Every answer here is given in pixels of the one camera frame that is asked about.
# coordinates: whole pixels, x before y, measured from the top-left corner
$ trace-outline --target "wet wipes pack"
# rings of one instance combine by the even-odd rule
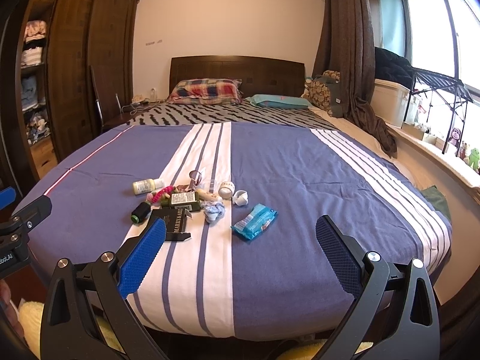
[[[254,239],[277,217],[277,212],[263,204],[257,204],[247,217],[232,226],[232,229],[246,239]]]

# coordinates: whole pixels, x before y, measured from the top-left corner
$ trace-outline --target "hand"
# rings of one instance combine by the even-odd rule
[[[20,325],[20,322],[18,322],[17,313],[15,312],[14,307],[10,304],[10,299],[10,288],[5,280],[0,280],[0,306],[15,332],[17,332],[20,338],[23,338],[23,328],[22,325]]]

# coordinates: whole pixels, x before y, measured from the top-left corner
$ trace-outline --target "bed headboard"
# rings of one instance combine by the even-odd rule
[[[305,65],[300,62],[256,56],[183,56],[172,58],[170,93],[182,80],[236,78],[244,97],[284,95],[300,97]]]

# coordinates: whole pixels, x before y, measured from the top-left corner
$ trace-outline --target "screw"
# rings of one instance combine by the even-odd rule
[[[416,268],[423,268],[423,261],[420,259],[413,259],[412,264]]]
[[[102,254],[102,261],[104,263],[108,263],[109,261],[113,260],[113,253],[111,251],[108,251],[104,254]]]
[[[68,265],[67,259],[61,259],[60,261],[58,261],[58,264],[57,264],[59,268],[65,268],[67,265]]]
[[[371,251],[367,254],[367,257],[370,261],[380,261],[380,254],[378,254],[376,251]]]

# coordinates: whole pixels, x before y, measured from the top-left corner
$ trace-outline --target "mattress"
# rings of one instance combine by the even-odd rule
[[[335,327],[352,297],[345,293],[315,238],[330,215],[363,249],[388,261],[421,258],[442,268],[451,226],[389,161],[348,135],[321,128],[223,122],[186,126],[120,126],[76,151],[22,201],[41,194],[50,217],[30,232],[29,246],[51,274],[56,262],[96,260],[141,232],[130,212],[145,197],[134,181],[162,177],[186,184],[193,169],[231,180],[249,193],[214,225],[193,214],[190,240],[166,242],[128,300],[154,329],[249,340],[290,338]],[[230,226],[262,203],[277,219],[253,241]]]
[[[336,130],[312,109],[261,108],[247,101],[240,104],[160,104],[135,117],[129,125],[183,126],[199,123],[250,122]]]

